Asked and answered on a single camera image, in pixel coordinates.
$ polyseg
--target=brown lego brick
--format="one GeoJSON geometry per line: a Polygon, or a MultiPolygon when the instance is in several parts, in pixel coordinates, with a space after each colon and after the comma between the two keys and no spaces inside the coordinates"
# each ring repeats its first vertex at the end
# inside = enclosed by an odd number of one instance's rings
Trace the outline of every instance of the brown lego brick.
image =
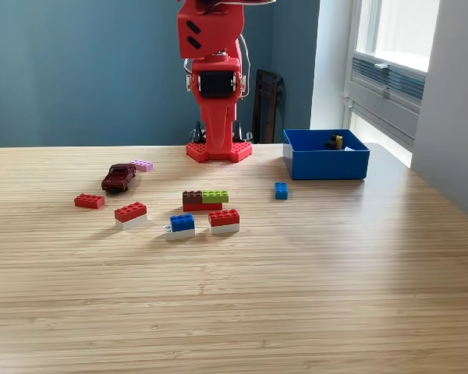
{"type": "Polygon", "coordinates": [[[182,204],[202,204],[203,193],[201,191],[184,191],[182,194],[182,204]]]}

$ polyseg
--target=blue lego brick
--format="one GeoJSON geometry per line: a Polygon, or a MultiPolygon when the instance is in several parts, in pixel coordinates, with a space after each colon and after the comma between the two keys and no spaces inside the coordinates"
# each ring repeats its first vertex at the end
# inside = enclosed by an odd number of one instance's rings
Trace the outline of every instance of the blue lego brick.
{"type": "Polygon", "coordinates": [[[275,198],[277,200],[287,200],[288,199],[288,185],[284,182],[275,183],[275,198]]]}
{"type": "Polygon", "coordinates": [[[170,226],[172,232],[192,230],[194,227],[194,217],[192,214],[184,214],[182,216],[171,216],[170,226]]]}

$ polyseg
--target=blue and white lego stack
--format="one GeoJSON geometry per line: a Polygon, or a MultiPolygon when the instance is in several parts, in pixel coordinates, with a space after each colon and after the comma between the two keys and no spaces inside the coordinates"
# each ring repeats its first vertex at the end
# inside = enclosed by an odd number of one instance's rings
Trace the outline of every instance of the blue and white lego stack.
{"type": "Polygon", "coordinates": [[[192,214],[170,217],[170,224],[163,226],[166,240],[193,238],[196,236],[192,214]]]}

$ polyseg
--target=window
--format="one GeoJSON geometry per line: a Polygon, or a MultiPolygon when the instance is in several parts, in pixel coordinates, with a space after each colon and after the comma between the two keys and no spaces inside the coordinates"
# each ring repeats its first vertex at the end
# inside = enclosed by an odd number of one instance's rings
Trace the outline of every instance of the window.
{"type": "Polygon", "coordinates": [[[367,128],[377,138],[413,149],[439,2],[354,0],[344,128],[355,126],[359,134],[367,128]]]}
{"type": "Polygon", "coordinates": [[[428,71],[440,0],[363,0],[356,51],[428,71]]]}
{"type": "Polygon", "coordinates": [[[411,159],[413,158],[411,152],[356,113],[352,113],[350,117],[350,130],[361,142],[377,143],[397,157],[408,168],[411,167],[411,159]]]}

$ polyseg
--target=dark red toy car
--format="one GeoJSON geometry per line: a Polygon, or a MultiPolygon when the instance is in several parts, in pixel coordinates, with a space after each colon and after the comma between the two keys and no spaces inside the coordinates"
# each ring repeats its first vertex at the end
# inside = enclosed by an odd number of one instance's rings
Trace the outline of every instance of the dark red toy car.
{"type": "Polygon", "coordinates": [[[102,181],[104,191],[126,191],[130,187],[130,181],[135,177],[135,165],[115,164],[109,169],[109,174],[102,181]]]}

